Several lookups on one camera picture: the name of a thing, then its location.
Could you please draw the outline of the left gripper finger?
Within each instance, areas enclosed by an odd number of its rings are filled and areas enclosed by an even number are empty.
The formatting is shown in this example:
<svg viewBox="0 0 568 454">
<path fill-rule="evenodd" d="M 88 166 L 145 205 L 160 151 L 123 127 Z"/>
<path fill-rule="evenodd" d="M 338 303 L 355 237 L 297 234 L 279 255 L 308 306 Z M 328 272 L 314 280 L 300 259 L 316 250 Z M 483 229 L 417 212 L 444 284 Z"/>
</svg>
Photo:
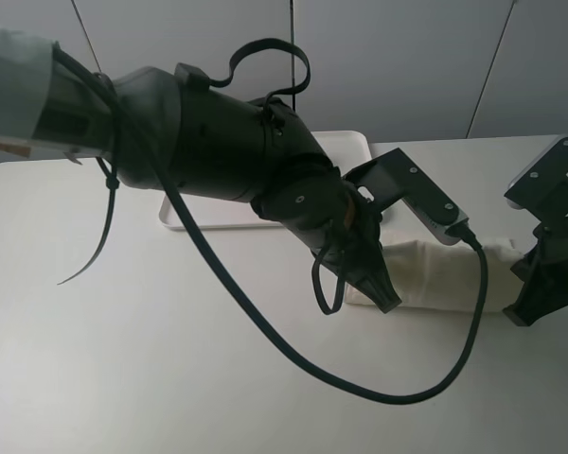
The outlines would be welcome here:
<svg viewBox="0 0 568 454">
<path fill-rule="evenodd" d="M 388 313 L 401 304 L 386 272 L 354 272 L 347 279 L 347 303 L 355 306 L 374 306 Z"/>
</svg>

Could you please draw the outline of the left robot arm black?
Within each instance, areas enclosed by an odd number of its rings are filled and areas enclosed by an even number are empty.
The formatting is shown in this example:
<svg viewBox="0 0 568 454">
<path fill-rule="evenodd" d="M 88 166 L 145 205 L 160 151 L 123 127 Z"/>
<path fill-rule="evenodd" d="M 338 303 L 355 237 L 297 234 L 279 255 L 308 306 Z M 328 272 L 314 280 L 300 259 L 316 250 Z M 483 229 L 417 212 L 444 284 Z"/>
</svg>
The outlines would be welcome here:
<svg viewBox="0 0 568 454">
<path fill-rule="evenodd" d="M 329 159 L 282 92 L 240 101 L 197 67 L 145 67 L 121 79 L 86 69 L 56 42 L 0 28 L 0 145 L 93 156 L 108 187 L 166 193 L 217 278 L 256 308 L 208 246 L 185 194 L 249 204 L 382 311 L 396 307 L 379 241 L 381 213 Z"/>
</svg>

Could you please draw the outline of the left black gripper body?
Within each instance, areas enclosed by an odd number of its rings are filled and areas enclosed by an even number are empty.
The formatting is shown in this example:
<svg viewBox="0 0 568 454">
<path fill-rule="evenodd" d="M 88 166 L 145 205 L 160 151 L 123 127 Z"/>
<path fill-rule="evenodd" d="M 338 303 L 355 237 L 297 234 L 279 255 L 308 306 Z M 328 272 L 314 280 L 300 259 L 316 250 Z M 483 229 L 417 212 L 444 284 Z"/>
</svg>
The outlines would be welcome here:
<svg viewBox="0 0 568 454">
<path fill-rule="evenodd" d="M 260 218 L 283 225 L 322 264 L 347 280 L 354 272 L 387 272 L 376 213 L 356 187 L 329 169 L 272 180 L 251 202 Z"/>
</svg>

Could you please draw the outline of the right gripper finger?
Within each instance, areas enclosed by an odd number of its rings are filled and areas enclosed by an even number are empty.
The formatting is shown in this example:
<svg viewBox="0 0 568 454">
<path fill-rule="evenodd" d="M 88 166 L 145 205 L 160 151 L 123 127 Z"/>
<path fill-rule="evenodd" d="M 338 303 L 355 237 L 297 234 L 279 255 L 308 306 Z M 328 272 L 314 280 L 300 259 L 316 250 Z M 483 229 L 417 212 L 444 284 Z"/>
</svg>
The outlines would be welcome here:
<svg viewBox="0 0 568 454">
<path fill-rule="evenodd" d="M 531 326 L 534 322 L 568 306 L 568 283 L 532 281 L 524 283 L 516 301 L 503 313 L 516 326 Z"/>
</svg>

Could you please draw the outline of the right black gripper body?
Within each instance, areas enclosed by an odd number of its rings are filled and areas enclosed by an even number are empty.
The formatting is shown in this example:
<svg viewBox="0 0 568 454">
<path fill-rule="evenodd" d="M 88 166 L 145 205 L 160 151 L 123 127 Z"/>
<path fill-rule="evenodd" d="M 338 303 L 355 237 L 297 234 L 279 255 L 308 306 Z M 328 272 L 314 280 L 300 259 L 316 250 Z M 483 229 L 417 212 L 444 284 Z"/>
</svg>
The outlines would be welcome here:
<svg viewBox="0 0 568 454">
<path fill-rule="evenodd" d="M 523 282 L 521 293 L 538 288 L 568 293 L 568 209 L 526 209 L 539 224 L 536 245 L 511 270 Z"/>
</svg>

